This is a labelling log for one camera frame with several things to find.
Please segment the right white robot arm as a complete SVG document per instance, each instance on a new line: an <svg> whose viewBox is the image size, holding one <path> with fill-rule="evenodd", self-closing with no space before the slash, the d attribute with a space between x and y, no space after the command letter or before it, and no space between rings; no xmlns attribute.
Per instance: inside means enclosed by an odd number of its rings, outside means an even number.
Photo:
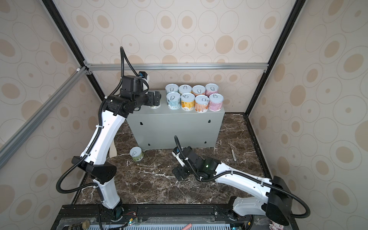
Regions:
<svg viewBox="0 0 368 230"><path fill-rule="evenodd" d="M172 155L179 162L173 169L178 181L192 174L201 183L215 181L250 194L251 197L237 197L230 203L232 211L239 216L265 215L271 221L287 226L292 219L304 219L311 214L309 206L292 194L278 176L273 179L253 176L211 157L202 158L190 147L175 147Z"/></svg>

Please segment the yellow can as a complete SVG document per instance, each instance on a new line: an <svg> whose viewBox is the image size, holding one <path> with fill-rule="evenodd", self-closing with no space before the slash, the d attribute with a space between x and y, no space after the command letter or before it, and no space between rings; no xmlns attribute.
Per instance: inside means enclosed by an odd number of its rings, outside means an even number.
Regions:
<svg viewBox="0 0 368 230"><path fill-rule="evenodd" d="M178 88L178 92L180 95L186 94L186 93L191 93L192 92L192 87L190 85L184 84L179 86Z"/></svg>
<svg viewBox="0 0 368 230"><path fill-rule="evenodd" d="M184 111L192 111L195 107L195 95L192 93L182 94L181 107Z"/></svg>

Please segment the pink can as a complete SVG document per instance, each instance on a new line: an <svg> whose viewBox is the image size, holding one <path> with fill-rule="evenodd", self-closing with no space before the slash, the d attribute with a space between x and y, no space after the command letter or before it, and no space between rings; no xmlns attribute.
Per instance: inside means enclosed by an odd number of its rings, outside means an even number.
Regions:
<svg viewBox="0 0 368 230"><path fill-rule="evenodd" d="M224 97L221 94L211 94L209 96L209 110L213 112L222 109Z"/></svg>
<svg viewBox="0 0 368 230"><path fill-rule="evenodd" d="M205 95L209 97L211 94L217 94L219 91L219 86L214 83L209 83L205 86Z"/></svg>

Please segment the teal can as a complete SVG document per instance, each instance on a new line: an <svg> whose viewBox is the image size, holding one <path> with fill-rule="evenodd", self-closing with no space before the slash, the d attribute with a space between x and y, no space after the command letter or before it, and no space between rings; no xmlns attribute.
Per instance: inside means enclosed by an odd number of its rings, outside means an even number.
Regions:
<svg viewBox="0 0 368 230"><path fill-rule="evenodd" d="M169 93L177 93L179 91L179 86L177 84L171 83L166 85L165 91L167 94Z"/></svg>
<svg viewBox="0 0 368 230"><path fill-rule="evenodd" d="M181 95L177 92L168 93L166 96L168 108L177 110L181 107Z"/></svg>

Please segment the brown orange can front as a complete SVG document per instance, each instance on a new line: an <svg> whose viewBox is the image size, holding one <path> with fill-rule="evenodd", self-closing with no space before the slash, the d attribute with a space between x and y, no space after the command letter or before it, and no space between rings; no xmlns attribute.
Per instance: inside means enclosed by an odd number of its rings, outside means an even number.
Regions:
<svg viewBox="0 0 368 230"><path fill-rule="evenodd" d="M206 113L209 107L209 98L205 95L195 97L195 111L198 113Z"/></svg>

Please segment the brown orange can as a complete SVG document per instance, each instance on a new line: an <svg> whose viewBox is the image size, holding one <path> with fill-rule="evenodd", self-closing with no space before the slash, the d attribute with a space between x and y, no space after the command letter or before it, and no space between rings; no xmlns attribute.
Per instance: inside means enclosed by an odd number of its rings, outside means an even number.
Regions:
<svg viewBox="0 0 368 230"><path fill-rule="evenodd" d="M192 87L192 94L194 96L205 95L206 88L203 85L195 85Z"/></svg>
<svg viewBox="0 0 368 230"><path fill-rule="evenodd" d="M195 111L198 113L206 113L209 107L209 98L205 95L195 97Z"/></svg>

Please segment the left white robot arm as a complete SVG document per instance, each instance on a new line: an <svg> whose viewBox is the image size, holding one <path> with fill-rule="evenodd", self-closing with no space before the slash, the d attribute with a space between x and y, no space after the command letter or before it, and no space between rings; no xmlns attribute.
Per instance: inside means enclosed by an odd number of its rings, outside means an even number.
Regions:
<svg viewBox="0 0 368 230"><path fill-rule="evenodd" d="M158 106L161 98L158 91L149 91L148 75L142 71L136 76L122 76L118 89L119 95L111 94L101 103L98 110L98 125L92 139L81 155L72 159L73 166L56 184L56 190L61 194L74 193L90 186L95 187L101 196L102 205L110 210L117 209L121 204L114 182L117 168L106 162L115 135L129 114L143 105ZM62 189L62 181L76 167L88 173L93 178L92 183L74 189Z"/></svg>

